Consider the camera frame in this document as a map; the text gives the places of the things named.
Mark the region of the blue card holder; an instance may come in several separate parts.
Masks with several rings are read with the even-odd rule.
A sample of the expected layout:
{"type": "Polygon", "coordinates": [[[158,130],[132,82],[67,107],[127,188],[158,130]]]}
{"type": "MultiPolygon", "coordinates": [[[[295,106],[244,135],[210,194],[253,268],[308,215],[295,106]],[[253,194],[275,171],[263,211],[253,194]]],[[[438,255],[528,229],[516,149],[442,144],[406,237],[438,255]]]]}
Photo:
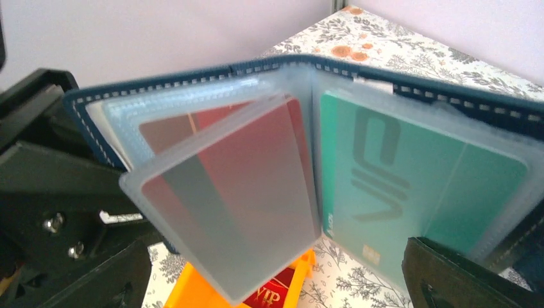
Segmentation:
{"type": "Polygon", "coordinates": [[[415,307],[542,307],[543,105],[312,55],[72,90],[142,215],[239,304],[325,236],[415,307]]]}

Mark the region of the teal VIP card in holder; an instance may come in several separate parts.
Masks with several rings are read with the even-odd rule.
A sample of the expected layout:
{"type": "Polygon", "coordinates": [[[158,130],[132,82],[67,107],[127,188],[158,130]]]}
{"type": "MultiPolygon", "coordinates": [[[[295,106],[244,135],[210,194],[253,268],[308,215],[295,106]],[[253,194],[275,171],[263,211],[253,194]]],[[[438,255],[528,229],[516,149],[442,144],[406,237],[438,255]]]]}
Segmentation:
{"type": "Polygon", "coordinates": [[[388,94],[319,102],[324,231],[395,267],[409,237],[481,260],[520,215],[532,176],[519,144],[388,94]]]}

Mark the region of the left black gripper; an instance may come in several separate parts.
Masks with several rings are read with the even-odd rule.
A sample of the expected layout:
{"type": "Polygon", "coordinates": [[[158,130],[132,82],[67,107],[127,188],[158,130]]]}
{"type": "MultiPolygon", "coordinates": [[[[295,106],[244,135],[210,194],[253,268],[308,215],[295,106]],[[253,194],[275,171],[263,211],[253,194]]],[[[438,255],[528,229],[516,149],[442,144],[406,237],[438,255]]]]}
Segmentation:
{"type": "Polygon", "coordinates": [[[1,93],[1,274],[17,274],[2,307],[143,303],[161,236],[144,219],[101,219],[137,208],[63,105],[78,88],[69,71],[40,68],[1,93]]]}

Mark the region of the red card in holder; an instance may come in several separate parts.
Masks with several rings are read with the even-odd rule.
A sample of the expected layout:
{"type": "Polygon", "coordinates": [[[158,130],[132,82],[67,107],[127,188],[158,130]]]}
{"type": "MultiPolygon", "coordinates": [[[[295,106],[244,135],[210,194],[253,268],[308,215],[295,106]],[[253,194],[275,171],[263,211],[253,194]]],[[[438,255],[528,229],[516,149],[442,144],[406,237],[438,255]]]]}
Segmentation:
{"type": "Polygon", "coordinates": [[[309,154],[293,97],[175,163],[140,187],[149,218],[197,256],[292,258],[315,240],[309,154]]]}

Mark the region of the floral table mat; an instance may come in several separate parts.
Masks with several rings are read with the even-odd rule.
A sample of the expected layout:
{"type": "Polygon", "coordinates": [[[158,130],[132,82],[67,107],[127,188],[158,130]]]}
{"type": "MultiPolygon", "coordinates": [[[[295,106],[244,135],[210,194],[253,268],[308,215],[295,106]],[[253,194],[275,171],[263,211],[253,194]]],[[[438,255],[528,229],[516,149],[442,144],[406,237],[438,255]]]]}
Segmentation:
{"type": "MultiPolygon", "coordinates": [[[[310,53],[337,60],[543,100],[543,87],[466,55],[356,6],[319,21],[273,46],[268,56],[310,53]]],[[[410,307],[411,301],[327,239],[299,307],[410,307]]]]}

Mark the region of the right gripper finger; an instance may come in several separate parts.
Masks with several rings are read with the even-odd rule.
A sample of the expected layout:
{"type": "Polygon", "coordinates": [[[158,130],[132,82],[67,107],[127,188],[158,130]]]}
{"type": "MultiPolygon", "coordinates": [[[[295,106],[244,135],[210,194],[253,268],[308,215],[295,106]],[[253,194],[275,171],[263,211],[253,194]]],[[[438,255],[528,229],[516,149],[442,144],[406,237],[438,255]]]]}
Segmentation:
{"type": "Polygon", "coordinates": [[[543,307],[543,296],[426,237],[408,238],[402,272],[414,307],[543,307]]]}

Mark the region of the near orange bin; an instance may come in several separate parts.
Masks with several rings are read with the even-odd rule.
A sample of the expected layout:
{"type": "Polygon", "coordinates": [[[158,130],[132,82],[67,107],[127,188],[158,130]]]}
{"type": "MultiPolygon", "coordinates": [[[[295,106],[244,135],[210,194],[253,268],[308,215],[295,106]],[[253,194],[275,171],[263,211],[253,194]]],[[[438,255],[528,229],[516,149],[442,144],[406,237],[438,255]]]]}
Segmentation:
{"type": "MultiPolygon", "coordinates": [[[[296,259],[288,268],[294,270],[283,307],[296,307],[303,283],[311,278],[312,267],[316,264],[314,250],[310,249],[296,259]]],[[[230,307],[231,305],[187,263],[175,284],[165,307],[230,307]]],[[[238,307],[249,307],[242,302],[238,307]]]]}

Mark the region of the red VIP card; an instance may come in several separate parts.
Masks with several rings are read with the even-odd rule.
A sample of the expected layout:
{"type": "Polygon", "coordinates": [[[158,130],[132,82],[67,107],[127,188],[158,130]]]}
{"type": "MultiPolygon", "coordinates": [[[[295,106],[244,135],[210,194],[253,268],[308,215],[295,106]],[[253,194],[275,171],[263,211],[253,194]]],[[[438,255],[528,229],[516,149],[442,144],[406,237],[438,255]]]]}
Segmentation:
{"type": "Polygon", "coordinates": [[[292,268],[286,268],[259,287],[244,304],[253,308],[282,308],[294,275],[292,268]]]}

